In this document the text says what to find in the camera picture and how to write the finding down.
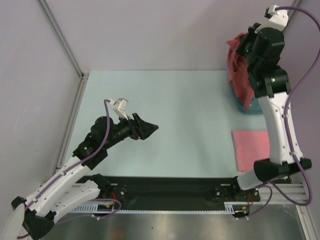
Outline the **salmon t shirt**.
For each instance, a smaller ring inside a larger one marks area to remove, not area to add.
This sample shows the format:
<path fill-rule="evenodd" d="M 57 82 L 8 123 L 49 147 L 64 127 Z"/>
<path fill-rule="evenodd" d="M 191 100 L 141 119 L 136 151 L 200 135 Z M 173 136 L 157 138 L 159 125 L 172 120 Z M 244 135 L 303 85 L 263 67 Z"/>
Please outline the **salmon t shirt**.
<path fill-rule="evenodd" d="M 227 55 L 227 79 L 234 89 L 236 99 L 245 110 L 248 110 L 254 98 L 254 91 L 249 83 L 246 58 L 236 52 L 241 37 L 246 34 L 246 32 L 241 32 L 226 43 L 229 46 Z"/>

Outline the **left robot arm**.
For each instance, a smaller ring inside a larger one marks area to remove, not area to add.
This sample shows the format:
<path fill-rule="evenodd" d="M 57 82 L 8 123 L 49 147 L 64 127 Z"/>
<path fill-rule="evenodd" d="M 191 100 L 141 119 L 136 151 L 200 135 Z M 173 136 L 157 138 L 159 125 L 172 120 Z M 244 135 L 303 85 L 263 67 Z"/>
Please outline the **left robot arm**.
<path fill-rule="evenodd" d="M 141 119 L 137 113 L 114 123 L 109 115 L 99 117 L 83 142 L 73 151 L 66 164 L 39 189 L 27 197 L 16 197 L 11 206 L 24 205 L 23 228 L 33 240 L 47 235 L 64 215 L 77 206 L 96 198 L 110 196 L 108 181 L 93 175 L 79 190 L 70 190 L 80 178 L 97 167 L 107 156 L 107 150 L 126 138 L 146 140 L 158 125 Z"/>

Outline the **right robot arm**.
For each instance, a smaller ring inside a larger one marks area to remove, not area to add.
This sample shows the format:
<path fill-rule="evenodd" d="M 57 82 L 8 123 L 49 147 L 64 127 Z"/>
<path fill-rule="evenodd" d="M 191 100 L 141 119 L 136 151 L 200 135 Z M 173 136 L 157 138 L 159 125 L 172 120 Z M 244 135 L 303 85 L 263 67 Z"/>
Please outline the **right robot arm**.
<path fill-rule="evenodd" d="M 290 176 L 312 167 L 297 143 L 293 119 L 286 102 L 291 93 L 287 72 L 278 62 L 285 46 L 284 33 L 255 23 L 240 38 L 236 52 L 245 57 L 248 81 L 262 109 L 269 139 L 269 157 L 256 160 L 253 169 L 235 177 L 231 196 L 242 201 L 249 190 L 269 181 Z"/>

